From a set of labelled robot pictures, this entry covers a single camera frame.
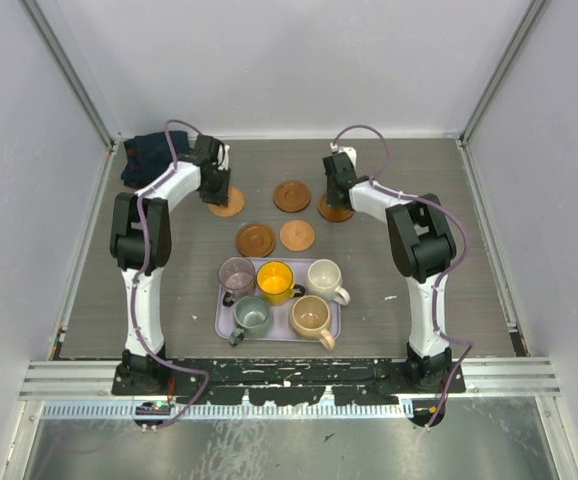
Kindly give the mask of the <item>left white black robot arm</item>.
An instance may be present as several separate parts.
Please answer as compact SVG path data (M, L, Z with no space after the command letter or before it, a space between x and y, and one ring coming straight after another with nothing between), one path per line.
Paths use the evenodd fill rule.
M198 135L188 154L175 152L165 135L171 162L151 183L114 200L110 253L125 284L128 332L119 376L147 396L163 393L175 367L166 359L160 319L162 273L172 252L170 214L196 192L202 202L225 206L231 169L230 146Z

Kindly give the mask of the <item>light cork round coaster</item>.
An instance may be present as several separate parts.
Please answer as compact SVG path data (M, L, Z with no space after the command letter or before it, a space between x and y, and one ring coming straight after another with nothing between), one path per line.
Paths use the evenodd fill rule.
M290 251L309 249L315 242L316 234L312 225L304 220L292 220L280 229L280 240Z

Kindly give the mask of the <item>brown wooden round coaster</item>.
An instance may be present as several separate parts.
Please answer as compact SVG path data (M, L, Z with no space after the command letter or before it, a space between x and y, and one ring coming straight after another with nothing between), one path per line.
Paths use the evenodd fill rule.
M333 223L345 222L354 215L353 210L330 205L326 193L324 193L319 199L318 212L322 218Z

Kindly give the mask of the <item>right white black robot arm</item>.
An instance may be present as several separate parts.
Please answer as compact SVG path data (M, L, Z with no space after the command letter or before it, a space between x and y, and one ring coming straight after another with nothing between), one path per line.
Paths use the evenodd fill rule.
M393 262L409 292L407 379L416 392L431 393L452 365L445 333L445 272L457 253L439 200L433 194L390 190L367 176L357 176L354 162L342 150L325 157L323 166L331 206L367 214L387 225Z

